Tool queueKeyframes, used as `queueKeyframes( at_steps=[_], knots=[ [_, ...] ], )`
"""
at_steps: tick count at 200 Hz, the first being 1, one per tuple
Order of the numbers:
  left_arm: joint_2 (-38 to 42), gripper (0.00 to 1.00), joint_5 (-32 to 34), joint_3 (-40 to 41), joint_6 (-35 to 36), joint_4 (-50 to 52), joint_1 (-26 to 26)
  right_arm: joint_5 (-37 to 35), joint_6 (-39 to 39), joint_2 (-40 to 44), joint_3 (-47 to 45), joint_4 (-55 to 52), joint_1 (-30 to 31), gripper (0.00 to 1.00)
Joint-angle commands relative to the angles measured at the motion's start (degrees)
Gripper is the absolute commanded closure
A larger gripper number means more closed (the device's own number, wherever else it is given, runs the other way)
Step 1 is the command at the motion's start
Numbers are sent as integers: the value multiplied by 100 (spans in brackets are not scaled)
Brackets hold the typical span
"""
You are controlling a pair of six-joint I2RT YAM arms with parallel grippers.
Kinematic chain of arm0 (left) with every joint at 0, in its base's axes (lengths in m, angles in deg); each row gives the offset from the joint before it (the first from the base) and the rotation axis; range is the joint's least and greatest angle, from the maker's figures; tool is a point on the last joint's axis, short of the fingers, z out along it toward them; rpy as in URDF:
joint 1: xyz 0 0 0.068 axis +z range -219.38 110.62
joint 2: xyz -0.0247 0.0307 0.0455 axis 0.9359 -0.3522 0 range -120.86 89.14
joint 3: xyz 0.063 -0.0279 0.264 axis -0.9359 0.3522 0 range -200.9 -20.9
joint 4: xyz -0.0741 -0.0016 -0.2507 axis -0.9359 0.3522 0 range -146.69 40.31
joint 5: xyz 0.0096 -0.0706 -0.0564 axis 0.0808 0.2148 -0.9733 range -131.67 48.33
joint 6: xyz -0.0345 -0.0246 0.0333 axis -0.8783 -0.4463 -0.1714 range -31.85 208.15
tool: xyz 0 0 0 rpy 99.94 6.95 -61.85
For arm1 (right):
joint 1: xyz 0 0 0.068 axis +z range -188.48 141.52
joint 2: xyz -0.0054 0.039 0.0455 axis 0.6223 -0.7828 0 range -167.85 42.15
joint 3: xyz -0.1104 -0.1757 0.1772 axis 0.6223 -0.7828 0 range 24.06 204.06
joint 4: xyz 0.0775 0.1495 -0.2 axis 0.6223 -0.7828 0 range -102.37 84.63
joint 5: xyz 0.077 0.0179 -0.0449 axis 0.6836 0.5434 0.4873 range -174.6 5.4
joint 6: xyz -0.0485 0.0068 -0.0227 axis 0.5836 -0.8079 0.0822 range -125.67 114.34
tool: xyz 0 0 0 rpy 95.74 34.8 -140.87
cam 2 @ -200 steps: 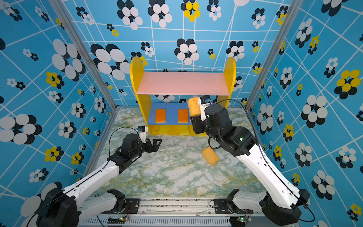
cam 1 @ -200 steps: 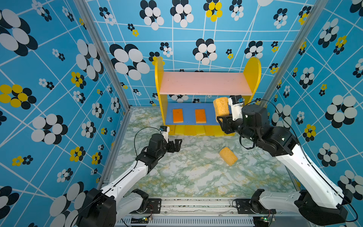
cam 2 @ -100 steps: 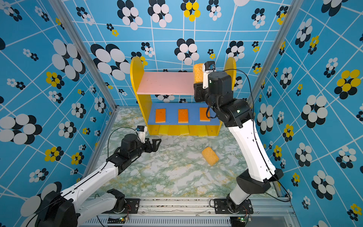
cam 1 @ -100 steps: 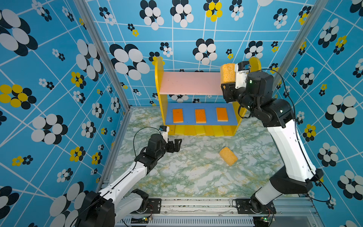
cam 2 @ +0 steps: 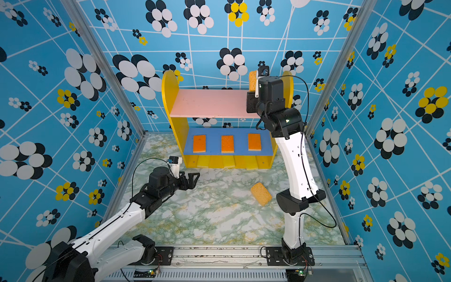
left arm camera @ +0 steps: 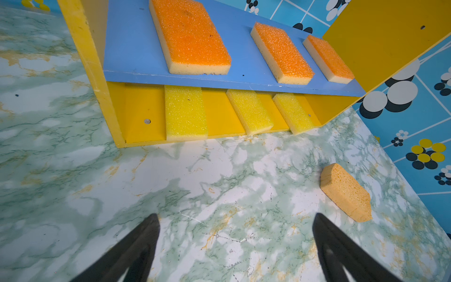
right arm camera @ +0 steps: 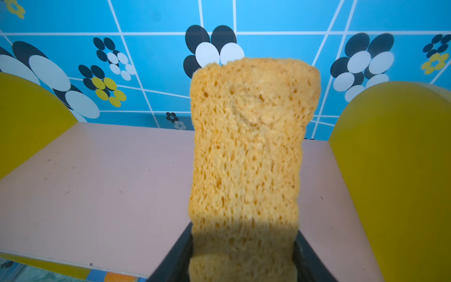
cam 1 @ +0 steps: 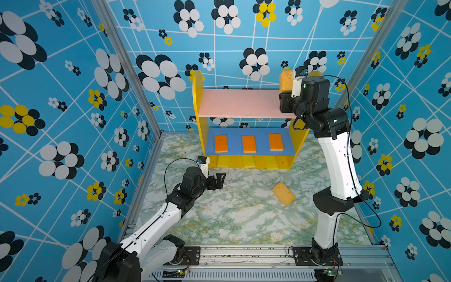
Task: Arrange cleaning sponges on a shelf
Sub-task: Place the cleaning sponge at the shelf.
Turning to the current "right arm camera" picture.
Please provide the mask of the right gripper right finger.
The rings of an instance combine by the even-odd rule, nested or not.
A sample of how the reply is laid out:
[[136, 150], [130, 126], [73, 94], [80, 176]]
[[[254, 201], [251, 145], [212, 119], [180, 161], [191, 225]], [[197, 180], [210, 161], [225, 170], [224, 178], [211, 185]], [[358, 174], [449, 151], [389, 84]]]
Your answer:
[[294, 243], [297, 282], [337, 282], [299, 230]]

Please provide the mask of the orange sponge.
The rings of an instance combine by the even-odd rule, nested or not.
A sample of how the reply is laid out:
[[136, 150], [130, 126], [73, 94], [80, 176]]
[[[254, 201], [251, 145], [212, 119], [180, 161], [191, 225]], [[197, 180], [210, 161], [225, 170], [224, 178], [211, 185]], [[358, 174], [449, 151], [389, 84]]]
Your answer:
[[137, 282], [138, 280], [139, 279], [134, 276], [111, 272], [107, 272], [104, 278], [104, 282]]

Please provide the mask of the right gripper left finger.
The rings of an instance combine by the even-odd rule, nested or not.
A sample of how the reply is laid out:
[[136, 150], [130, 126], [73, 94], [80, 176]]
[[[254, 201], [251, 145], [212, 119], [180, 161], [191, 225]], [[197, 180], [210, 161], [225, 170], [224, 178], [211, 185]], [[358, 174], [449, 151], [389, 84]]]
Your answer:
[[190, 282], [189, 264], [193, 255], [191, 229], [192, 223], [189, 223], [146, 282]]

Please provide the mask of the tan sponge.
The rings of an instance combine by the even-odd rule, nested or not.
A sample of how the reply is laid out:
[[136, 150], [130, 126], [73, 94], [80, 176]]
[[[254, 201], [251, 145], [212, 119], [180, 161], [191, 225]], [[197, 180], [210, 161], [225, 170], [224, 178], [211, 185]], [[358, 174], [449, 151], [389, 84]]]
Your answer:
[[211, 63], [191, 81], [193, 282], [294, 282], [302, 143], [321, 94], [296, 59]]

